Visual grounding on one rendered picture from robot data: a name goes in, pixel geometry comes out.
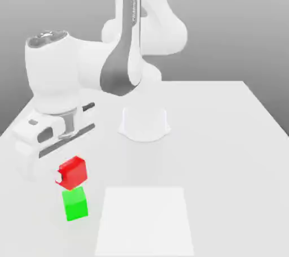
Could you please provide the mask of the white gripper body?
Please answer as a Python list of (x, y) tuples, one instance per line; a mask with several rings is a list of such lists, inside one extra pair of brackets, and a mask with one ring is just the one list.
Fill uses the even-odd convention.
[(37, 176), (35, 168), (41, 158), (50, 153), (59, 150), (62, 146), (76, 140), (95, 128), (95, 124), (91, 123), (80, 129), (75, 135), (66, 138), (58, 139), (51, 137), (41, 144), (30, 144), (21, 140), (19, 137), (15, 140), (15, 151), (22, 157), (22, 164), (19, 164), (19, 175), (25, 181), (35, 182)]

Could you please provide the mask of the small red cube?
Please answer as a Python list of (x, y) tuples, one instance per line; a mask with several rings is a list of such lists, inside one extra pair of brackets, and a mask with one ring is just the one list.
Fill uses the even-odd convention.
[(86, 162), (79, 156), (74, 156), (61, 164), (58, 172), (61, 181), (55, 182), (67, 190), (72, 190), (87, 180)]

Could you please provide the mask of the small green cube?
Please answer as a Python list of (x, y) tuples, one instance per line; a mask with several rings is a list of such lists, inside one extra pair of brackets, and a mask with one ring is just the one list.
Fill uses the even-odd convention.
[(62, 197), (67, 221), (88, 216), (87, 200), (82, 186), (62, 191)]

